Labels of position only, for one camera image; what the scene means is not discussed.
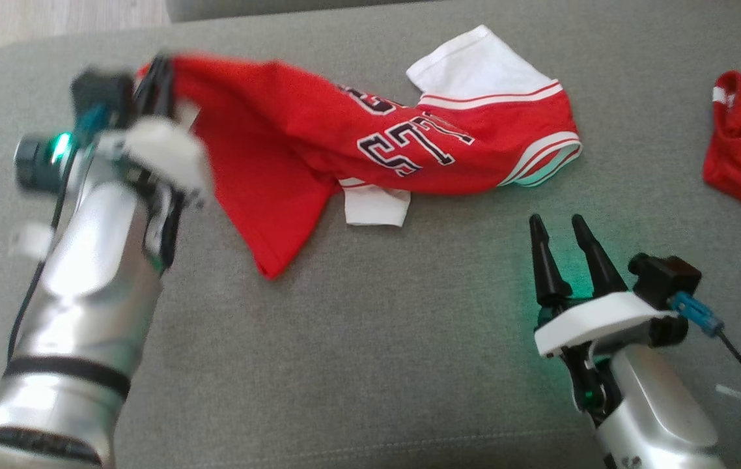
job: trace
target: gray couch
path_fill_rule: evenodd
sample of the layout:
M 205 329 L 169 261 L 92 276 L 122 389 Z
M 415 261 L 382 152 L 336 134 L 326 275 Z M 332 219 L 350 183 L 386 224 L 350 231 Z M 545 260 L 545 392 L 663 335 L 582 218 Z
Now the gray couch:
M 420 0 L 165 0 L 171 21 L 361 7 Z
M 485 23 L 570 93 L 585 152 L 539 188 L 416 195 L 406 226 L 344 224 L 341 196 L 287 273 L 261 278 L 216 205 L 188 212 L 145 359 L 117 431 L 124 468 L 599 468 L 561 363 L 535 353 L 526 220 L 542 214 L 569 280 L 585 279 L 569 217 L 615 264 L 676 253 L 741 349 L 741 203 L 706 187 L 710 89 L 741 70 L 733 0 L 454 0 L 184 23 L 0 50 L 0 376 L 34 264 L 10 229 L 48 220 L 11 154 L 71 125 L 84 66 L 138 66 L 158 50 L 287 60 L 415 103 L 404 71 Z M 696 330 L 663 352 L 741 466 L 741 388 L 730 354 Z

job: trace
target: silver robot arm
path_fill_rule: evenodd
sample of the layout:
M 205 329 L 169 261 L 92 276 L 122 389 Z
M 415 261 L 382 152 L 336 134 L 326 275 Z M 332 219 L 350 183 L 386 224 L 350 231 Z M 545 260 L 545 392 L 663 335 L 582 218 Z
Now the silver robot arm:
M 0 467 L 115 467 L 115 424 L 161 291 L 149 220 L 120 181 L 82 200 L 1 381 Z
M 47 242 L 13 329 L 0 469 L 115 468 L 115 425 L 173 262 L 180 212 L 212 193 L 201 143 L 173 119 L 171 83 L 164 57 L 135 93 L 130 74 L 86 72 L 72 86 L 73 133 L 18 145 L 24 190 L 57 195 L 59 207 L 64 196 L 77 203 L 55 247 Z
M 670 311 L 678 291 L 693 294 L 701 273 L 682 259 L 638 255 L 624 284 L 581 216 L 573 217 L 594 292 L 574 299 L 548 247 L 539 216 L 529 219 L 535 290 L 541 306 L 535 343 L 570 372 L 576 409 L 591 419 L 606 469 L 723 469 L 718 436 L 654 347 L 677 345 L 688 321 Z

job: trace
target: basketball jersey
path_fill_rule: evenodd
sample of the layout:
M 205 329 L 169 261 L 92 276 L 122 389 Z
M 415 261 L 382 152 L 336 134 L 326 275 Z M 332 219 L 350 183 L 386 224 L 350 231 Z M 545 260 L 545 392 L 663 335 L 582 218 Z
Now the basketball jersey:
M 173 60 L 175 94 L 195 104 L 216 198 L 261 273 L 275 278 L 344 192 L 351 225 L 401 226 L 410 192 L 533 187 L 581 143 L 561 84 L 485 26 L 407 71 L 414 107 L 279 61 Z

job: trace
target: green led light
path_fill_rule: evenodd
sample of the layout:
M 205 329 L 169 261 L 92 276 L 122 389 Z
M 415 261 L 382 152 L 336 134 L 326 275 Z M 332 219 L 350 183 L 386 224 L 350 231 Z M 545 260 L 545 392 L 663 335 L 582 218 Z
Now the green led light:
M 70 150 L 70 137 L 69 133 L 64 133 L 58 136 L 58 140 L 55 142 L 55 148 L 52 150 L 52 164 L 62 160 Z
M 593 391 L 585 391 L 584 406 L 596 406 L 596 400 L 593 398 Z
M 590 298 L 593 294 L 593 283 L 584 253 L 578 248 L 569 252 L 560 252 L 559 261 L 562 278 L 573 288 L 573 298 Z

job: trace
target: white stripe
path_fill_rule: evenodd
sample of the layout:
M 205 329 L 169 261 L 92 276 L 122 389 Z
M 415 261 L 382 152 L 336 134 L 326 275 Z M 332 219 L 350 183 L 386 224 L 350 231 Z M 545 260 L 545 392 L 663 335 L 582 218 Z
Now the white stripe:
M 552 149 L 552 151 L 561 149 L 565 145 L 573 145 L 573 143 L 578 143 L 579 136 L 574 134 L 573 132 L 556 132 L 555 134 L 550 134 L 546 137 L 543 137 L 543 139 L 535 140 L 535 142 L 533 142 L 532 145 L 528 146 L 527 149 L 523 152 L 522 157 L 520 158 L 520 160 L 518 160 L 516 167 L 514 167 L 510 175 L 504 178 L 504 181 L 501 181 L 501 184 L 498 185 L 501 186 L 510 184 L 520 175 L 520 171 L 527 167 L 527 164 L 530 160 L 532 160 L 537 152 L 540 152 L 546 147 L 549 147 L 550 145 L 553 145 L 553 143 L 559 142 L 561 140 L 567 140 L 567 142 L 564 142 L 564 145 L 555 147 L 554 149 Z M 546 157 L 547 154 L 549 154 L 549 152 L 543 152 L 542 154 L 538 155 L 538 157 L 535 158 L 535 161 L 532 164 L 529 164 L 529 166 L 535 166 L 535 163 L 541 161 L 541 158 Z
M 359 185 L 364 184 L 365 181 L 362 181 L 359 178 L 347 178 L 347 179 L 339 179 L 339 184 L 346 186 L 346 185 Z
M 571 154 L 571 152 L 574 152 L 576 149 L 581 150 L 581 143 L 576 142 L 571 143 L 571 145 L 565 145 L 561 147 L 558 152 L 556 152 L 556 154 L 554 154 L 554 152 L 550 152 L 553 157 L 550 158 L 550 161 L 547 162 L 544 167 L 542 167 L 538 171 L 535 171 L 534 173 L 528 173 L 528 175 L 523 178 L 517 178 L 515 181 L 513 181 L 513 183 L 522 186 L 537 183 L 540 179 L 546 177 L 546 175 L 549 175 L 550 172 L 558 168 L 559 164 L 561 164 L 565 160 L 565 158 L 567 158 Z
M 573 151 L 573 149 L 570 149 L 570 151 L 568 151 L 566 154 L 570 154 L 570 152 L 572 152 L 572 151 Z M 520 179 L 519 179 L 519 180 L 516 181 L 516 184 L 520 185 L 521 187 L 535 187 L 537 185 L 540 185 L 540 184 L 544 183 L 544 181 L 546 181 L 547 179 L 552 178 L 553 176 L 555 176 L 555 174 L 558 173 L 559 171 L 561 171 L 561 169 L 564 168 L 564 166 L 567 166 L 567 164 L 570 163 L 570 161 L 573 161 L 576 158 L 579 158 L 579 155 L 580 154 L 581 154 L 581 151 L 578 151 L 573 156 L 567 158 L 567 160 L 565 160 L 564 157 L 558 158 L 558 160 L 560 160 L 560 161 L 555 166 L 555 168 L 558 168 L 557 171 L 553 171 L 552 169 L 550 169 L 550 171 L 548 171 L 547 173 L 543 173 L 542 171 L 539 171 L 539 172 L 536 173 L 537 175 L 540 175 L 541 173 L 543 173 L 543 176 L 541 176 L 540 179 L 537 179 L 537 180 L 534 180 L 534 181 L 531 181 L 531 182 L 524 182 L 524 183 L 522 183 L 522 181 L 520 181 Z
M 727 92 L 722 88 L 715 87 L 712 89 L 712 103 L 727 103 Z
M 488 98 L 478 98 L 474 99 L 472 101 L 465 101 L 465 102 L 458 102 L 458 101 L 448 101 L 448 99 L 440 98 L 436 96 L 426 96 L 420 100 L 420 102 L 417 104 L 419 105 L 427 105 L 427 106 L 434 106 L 434 107 L 442 107 L 443 109 L 474 109 L 474 107 L 481 107 L 486 106 L 486 104 L 497 104 L 497 103 L 524 103 L 529 101 L 541 101 L 541 99 L 549 98 L 550 96 L 553 96 L 555 94 L 558 94 L 563 89 L 561 88 L 561 84 L 557 84 L 556 86 L 541 90 L 540 92 L 537 92 L 535 94 L 530 94 L 528 96 L 516 96 L 512 94 L 507 95 L 498 95 L 498 96 L 492 96 Z

